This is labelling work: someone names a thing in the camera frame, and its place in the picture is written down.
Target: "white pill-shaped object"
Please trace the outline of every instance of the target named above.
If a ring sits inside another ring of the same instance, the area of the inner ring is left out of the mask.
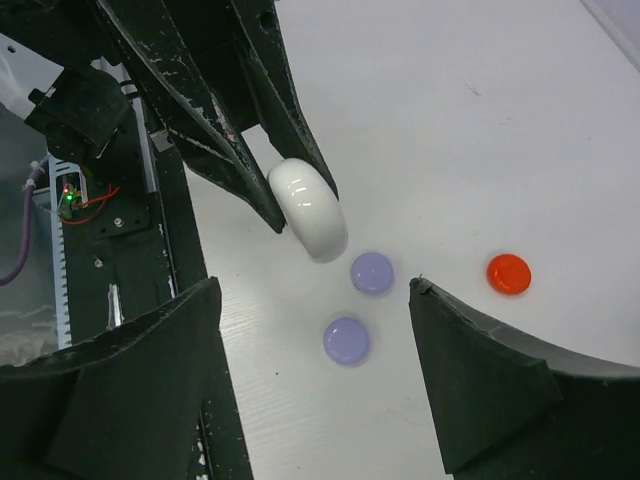
[[[347,222],[338,199],[315,168],[290,158],[271,169],[268,180],[289,228],[315,262],[328,263],[344,253]]]

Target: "red disc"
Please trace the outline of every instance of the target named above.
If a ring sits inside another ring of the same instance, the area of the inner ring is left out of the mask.
[[[487,267],[487,280],[504,295],[520,295],[531,285],[531,270],[522,258],[505,253],[491,260]]]

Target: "white table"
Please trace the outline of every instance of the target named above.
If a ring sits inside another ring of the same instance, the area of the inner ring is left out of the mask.
[[[242,201],[191,178],[256,480],[445,478],[407,308],[423,274],[563,347],[640,365],[640,75],[578,0],[284,0],[303,110],[341,190],[350,248],[311,263]],[[266,172],[266,136],[246,137]],[[351,261],[388,254],[391,294]],[[522,298],[487,261],[530,264]],[[370,328],[355,369],[322,350]]]

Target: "gray floor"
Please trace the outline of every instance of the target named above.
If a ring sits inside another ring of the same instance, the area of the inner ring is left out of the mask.
[[[0,107],[0,275],[15,265],[22,229],[22,186],[44,139]],[[0,365],[21,365],[56,349],[50,214],[34,207],[31,252],[22,274],[0,287]]]

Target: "purple disc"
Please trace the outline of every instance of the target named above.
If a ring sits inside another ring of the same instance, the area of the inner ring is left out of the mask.
[[[351,265],[351,281],[362,293],[383,294],[393,285],[393,265],[381,253],[363,253]]]
[[[324,350],[340,365],[356,365],[369,353],[369,332],[360,320],[343,317],[324,332]]]

